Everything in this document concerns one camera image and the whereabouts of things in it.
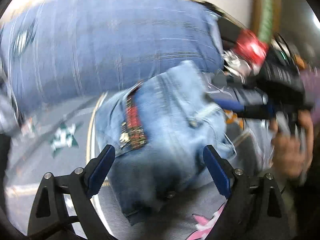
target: finger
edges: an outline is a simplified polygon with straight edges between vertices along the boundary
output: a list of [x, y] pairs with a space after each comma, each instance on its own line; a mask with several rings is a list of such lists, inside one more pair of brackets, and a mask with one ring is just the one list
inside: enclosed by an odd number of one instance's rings
[[300, 151], [301, 142], [299, 140], [295, 140], [295, 148]]
[[270, 121], [269, 129], [274, 133], [278, 132], [278, 123], [277, 123], [276, 119], [272, 119]]
[[276, 137], [271, 139], [271, 144], [275, 147], [275, 151], [282, 151], [285, 149], [289, 138], [287, 136], [283, 136], [278, 134]]
[[296, 155], [299, 152], [299, 148], [296, 148], [296, 138], [290, 137], [290, 140], [288, 141], [287, 148], [286, 148], [286, 154], [292, 156]]
[[279, 155], [275, 159], [275, 162], [282, 167], [292, 167], [292, 166], [302, 167], [304, 164], [304, 161], [305, 161], [305, 157], [297, 153]]
[[307, 110], [300, 110], [298, 113], [299, 124], [306, 130], [313, 128], [313, 122], [311, 119], [311, 114]]
[[296, 179], [297, 177], [299, 177], [301, 172], [302, 168], [299, 166], [292, 166], [290, 168], [284, 169], [283, 171], [283, 173], [291, 179]]
[[298, 121], [300, 125], [305, 128], [306, 130], [306, 155], [308, 159], [307, 169], [310, 167], [312, 158], [313, 158], [313, 140], [314, 140], [314, 133], [313, 133], [313, 122], [311, 119], [311, 115], [309, 111], [299, 111]]

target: denim shorts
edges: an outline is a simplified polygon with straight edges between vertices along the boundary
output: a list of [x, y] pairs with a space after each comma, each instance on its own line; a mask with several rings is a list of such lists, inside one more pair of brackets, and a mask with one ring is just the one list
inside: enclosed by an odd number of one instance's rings
[[106, 144], [116, 149], [108, 179], [131, 224], [159, 211], [166, 200], [192, 183], [205, 169], [206, 145], [213, 145], [223, 158], [236, 155], [225, 134], [224, 112], [205, 99], [205, 85], [192, 61], [183, 61], [139, 87], [134, 101], [147, 143], [136, 150], [130, 145], [121, 148], [127, 96], [134, 89], [104, 102], [95, 121], [100, 150]]

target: denim jeans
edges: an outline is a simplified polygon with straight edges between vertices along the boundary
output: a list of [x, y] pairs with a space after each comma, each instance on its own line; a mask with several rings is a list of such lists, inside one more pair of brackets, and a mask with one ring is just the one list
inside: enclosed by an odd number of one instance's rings
[[104, 102], [95, 121], [99, 148], [111, 144], [116, 149], [108, 179], [132, 224], [159, 211], [173, 192], [192, 183], [205, 168], [202, 151], [206, 145], [213, 145], [226, 159], [236, 154], [225, 135], [224, 112], [206, 101], [205, 85], [192, 61], [139, 87], [134, 101], [148, 142], [136, 150], [120, 148], [125, 103], [133, 89], [135, 86]]
[[215, 16], [185, 0], [51, 0], [5, 24], [0, 44], [23, 113], [128, 89], [182, 60], [214, 72], [220, 50]]

